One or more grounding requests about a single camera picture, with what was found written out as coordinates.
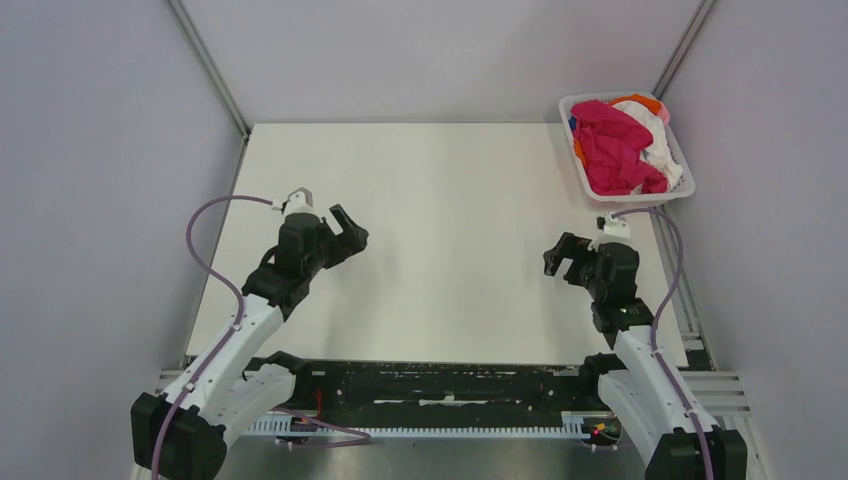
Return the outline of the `pink t shirt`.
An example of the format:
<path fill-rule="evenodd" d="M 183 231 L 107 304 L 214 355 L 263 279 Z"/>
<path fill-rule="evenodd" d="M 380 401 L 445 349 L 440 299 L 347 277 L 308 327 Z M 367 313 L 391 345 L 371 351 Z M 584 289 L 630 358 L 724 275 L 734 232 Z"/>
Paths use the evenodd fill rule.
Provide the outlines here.
<path fill-rule="evenodd" d="M 580 146 L 595 194 L 661 194 L 668 190 L 667 177 L 642 159 L 654 137 L 639 121 L 599 100 L 575 104 L 571 116 L 575 119 L 572 136 Z"/>

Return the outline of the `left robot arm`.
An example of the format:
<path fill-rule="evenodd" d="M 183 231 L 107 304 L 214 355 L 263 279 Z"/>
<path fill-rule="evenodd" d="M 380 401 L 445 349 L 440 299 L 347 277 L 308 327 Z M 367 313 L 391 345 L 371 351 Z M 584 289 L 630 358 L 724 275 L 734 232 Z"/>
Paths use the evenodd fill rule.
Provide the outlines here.
<path fill-rule="evenodd" d="M 280 353 L 243 377 L 258 349 L 309 295 L 310 284 L 365 250 L 368 231 L 344 208 L 329 211 L 334 232 L 309 204 L 287 200 L 278 240 L 236 290 L 236 309 L 213 341 L 161 393 L 141 394 L 130 410 L 135 463 L 154 479 L 212 479 L 231 445 L 272 408 L 306 405 L 313 379 Z"/>

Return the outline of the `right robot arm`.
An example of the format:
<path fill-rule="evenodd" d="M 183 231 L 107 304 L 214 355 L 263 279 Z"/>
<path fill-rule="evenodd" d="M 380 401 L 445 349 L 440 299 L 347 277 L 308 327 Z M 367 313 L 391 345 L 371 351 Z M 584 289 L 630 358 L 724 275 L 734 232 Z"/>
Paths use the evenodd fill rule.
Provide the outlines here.
<path fill-rule="evenodd" d="M 638 252 L 565 232 L 543 260 L 547 276 L 568 261 L 564 280 L 591 297 L 593 323 L 611 350 L 585 358 L 578 396 L 618 418 L 645 464 L 645 478 L 746 478 L 743 436 L 723 429 L 664 358 L 657 316 L 637 294 Z"/>

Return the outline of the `white plastic basket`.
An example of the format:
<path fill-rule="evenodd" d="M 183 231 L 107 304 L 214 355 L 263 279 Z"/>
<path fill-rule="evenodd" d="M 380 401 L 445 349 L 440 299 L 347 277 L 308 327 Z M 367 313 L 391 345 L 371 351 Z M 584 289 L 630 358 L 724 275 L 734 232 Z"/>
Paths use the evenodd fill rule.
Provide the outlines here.
<path fill-rule="evenodd" d="M 634 206 L 653 207 L 659 206 L 672 200 L 691 197 L 696 190 L 696 182 L 692 176 L 691 169 L 681 150 L 679 142 L 675 137 L 670 123 L 662 120 L 665 130 L 666 145 L 669 149 L 671 159 L 676 165 L 681 167 L 681 177 L 669 187 L 668 192 L 664 193 L 641 193 L 635 190 L 627 195 L 600 195 L 596 193 L 590 186 L 589 177 L 587 176 L 586 168 L 582 160 L 578 157 L 577 150 L 574 146 L 574 135 L 571 129 L 571 108 L 585 101 L 598 100 L 609 103 L 616 98 L 624 97 L 624 92 L 602 92 L 602 93 L 585 93 L 566 95 L 559 100 L 558 108 L 562 119 L 563 128 L 565 130 L 566 140 L 568 142 L 568 156 L 573 166 L 573 170 L 584 190 L 585 197 L 590 204 L 596 208 L 614 208 L 624 207 L 631 208 Z"/>

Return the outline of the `white t shirt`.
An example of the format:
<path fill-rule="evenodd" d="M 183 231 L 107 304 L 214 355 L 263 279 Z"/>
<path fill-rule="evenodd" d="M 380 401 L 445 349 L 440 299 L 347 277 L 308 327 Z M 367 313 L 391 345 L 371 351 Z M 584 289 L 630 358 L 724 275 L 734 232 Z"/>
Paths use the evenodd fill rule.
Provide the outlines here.
<path fill-rule="evenodd" d="M 643 150 L 642 159 L 664 175 L 667 181 L 665 191 L 673 189 L 681 179 L 683 169 L 673 159 L 662 119 L 634 100 L 623 100 L 613 107 L 635 119 L 651 133 L 653 141 Z"/>

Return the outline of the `orange t shirt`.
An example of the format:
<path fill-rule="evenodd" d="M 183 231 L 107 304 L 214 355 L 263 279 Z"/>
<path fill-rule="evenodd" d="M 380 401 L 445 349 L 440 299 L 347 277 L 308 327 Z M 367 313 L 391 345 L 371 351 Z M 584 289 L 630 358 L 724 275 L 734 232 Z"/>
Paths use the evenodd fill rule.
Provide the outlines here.
<path fill-rule="evenodd" d="M 619 103 L 623 103 L 623 102 L 626 102 L 626 101 L 635 102 L 637 104 L 640 104 L 654 115 L 659 115 L 664 109 L 664 106 L 663 106 L 661 101 L 656 100 L 654 98 L 646 97 L 646 96 L 641 95 L 641 94 L 631 94 L 631 95 L 627 95 L 627 96 L 618 97 L 618 98 L 610 100 L 609 104 L 610 105 L 617 105 Z"/>

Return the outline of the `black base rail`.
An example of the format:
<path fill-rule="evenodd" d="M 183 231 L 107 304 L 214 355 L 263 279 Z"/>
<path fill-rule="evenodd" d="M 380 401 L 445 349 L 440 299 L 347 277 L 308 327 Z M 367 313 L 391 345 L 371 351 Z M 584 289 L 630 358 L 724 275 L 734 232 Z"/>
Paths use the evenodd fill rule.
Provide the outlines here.
<path fill-rule="evenodd" d="M 313 361 L 286 407 L 357 428 L 555 427 L 608 418 L 573 365 Z"/>

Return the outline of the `left aluminium corner post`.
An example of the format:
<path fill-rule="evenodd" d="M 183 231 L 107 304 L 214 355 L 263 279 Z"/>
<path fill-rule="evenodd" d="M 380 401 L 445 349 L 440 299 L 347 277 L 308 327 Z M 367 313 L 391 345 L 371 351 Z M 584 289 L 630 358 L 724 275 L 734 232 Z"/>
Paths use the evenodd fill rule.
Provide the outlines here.
<path fill-rule="evenodd" d="M 224 108 L 230 122 L 238 132 L 242 142 L 247 143 L 251 134 L 251 127 L 241 108 L 238 106 L 185 2 L 182 0 L 166 0 L 165 3 L 172 11 L 179 30 L 187 40 L 193 55 L 199 62 L 201 70 Z"/>

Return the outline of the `aluminium corner post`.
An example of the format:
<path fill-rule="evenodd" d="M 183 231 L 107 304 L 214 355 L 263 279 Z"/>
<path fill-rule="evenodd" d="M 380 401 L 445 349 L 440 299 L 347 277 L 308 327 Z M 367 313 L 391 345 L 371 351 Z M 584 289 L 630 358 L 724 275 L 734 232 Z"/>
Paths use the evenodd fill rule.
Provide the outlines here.
<path fill-rule="evenodd" d="M 166 0 L 165 3 L 172 11 L 179 30 L 187 40 L 193 55 L 199 62 L 201 70 L 224 108 L 230 122 L 238 132 L 242 142 L 247 143 L 251 134 L 251 127 L 241 108 L 238 106 L 185 2 L 182 0 Z"/>
<path fill-rule="evenodd" d="M 661 72 L 656 84 L 653 87 L 652 94 L 662 99 L 669 90 L 673 80 L 677 76 L 681 66 L 683 65 L 689 51 L 697 41 L 701 31 L 709 21 L 715 7 L 719 4 L 718 0 L 701 0 L 695 9 L 691 19 L 689 20 L 683 34 L 681 35 L 677 45 L 670 55 L 663 71 Z"/>

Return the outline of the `right aluminium corner post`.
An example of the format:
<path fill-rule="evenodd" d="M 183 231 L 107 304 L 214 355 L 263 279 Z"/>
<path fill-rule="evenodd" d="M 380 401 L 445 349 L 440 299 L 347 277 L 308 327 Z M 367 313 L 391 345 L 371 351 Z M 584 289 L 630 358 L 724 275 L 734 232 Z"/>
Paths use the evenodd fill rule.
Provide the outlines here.
<path fill-rule="evenodd" d="M 669 90 L 673 80 L 677 76 L 681 66 L 683 65 L 689 51 L 697 41 L 701 31 L 709 21 L 715 7 L 719 4 L 718 0 L 701 0 L 695 9 L 691 19 L 689 20 L 683 34 L 681 35 L 677 45 L 670 55 L 663 71 L 661 72 L 656 84 L 653 87 L 652 94 L 662 99 Z"/>

